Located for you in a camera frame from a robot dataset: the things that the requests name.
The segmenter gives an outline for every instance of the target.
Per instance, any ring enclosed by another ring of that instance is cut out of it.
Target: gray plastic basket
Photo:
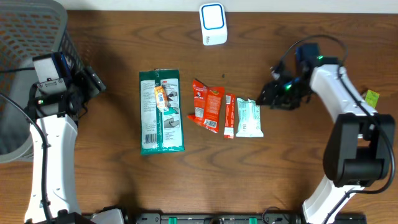
[[[33,67],[32,57],[62,51],[83,64],[71,41],[66,10],[52,0],[0,0],[0,70]],[[0,91],[23,108],[30,87],[38,81],[34,70],[0,74]],[[0,100],[0,163],[33,159],[32,137],[23,114]]]

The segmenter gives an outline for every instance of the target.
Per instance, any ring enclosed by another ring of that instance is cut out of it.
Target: red stick packet
[[[226,113],[225,113],[225,128],[224,138],[234,138],[234,119],[235,119],[235,101],[236,95],[227,93],[226,98]]]
[[[225,92],[224,88],[208,87],[198,80],[192,82],[192,88],[195,114],[188,115],[187,118],[214,133],[218,133],[218,117]]]

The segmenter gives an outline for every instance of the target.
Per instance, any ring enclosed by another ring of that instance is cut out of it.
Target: yellow sticky note
[[[365,96],[365,102],[367,102],[371,107],[376,108],[377,101],[379,99],[380,94],[375,91],[368,90]]]

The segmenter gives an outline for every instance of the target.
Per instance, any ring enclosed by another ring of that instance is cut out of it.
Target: green and white package
[[[254,100],[236,99],[239,125],[236,137],[264,137],[261,131],[260,106]]]
[[[139,73],[141,101],[141,155],[184,151],[180,74],[178,70]],[[166,92],[169,111],[156,107],[155,86]]]

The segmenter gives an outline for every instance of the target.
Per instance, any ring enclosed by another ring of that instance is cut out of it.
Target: wooden table
[[[256,99],[271,80],[269,68],[310,34],[345,41],[346,68],[355,87],[380,93],[377,110],[398,119],[395,15],[227,13],[227,43],[205,47],[196,12],[68,13],[68,30],[82,59],[108,87],[90,101],[76,141],[76,192],[84,212],[116,203],[165,213],[298,210],[323,177],[323,151],[333,126],[317,96],[295,111],[262,107],[263,138],[223,139],[225,105],[218,134],[186,115],[194,112],[194,78]],[[341,55],[334,43],[320,43],[325,55]],[[289,60],[294,70],[293,55]],[[154,68],[180,69],[186,151],[144,157],[139,71]],[[3,164],[0,177],[0,222],[22,223],[32,164]],[[397,195],[395,181],[383,194],[356,195],[344,211],[364,212],[368,223],[396,223]]]

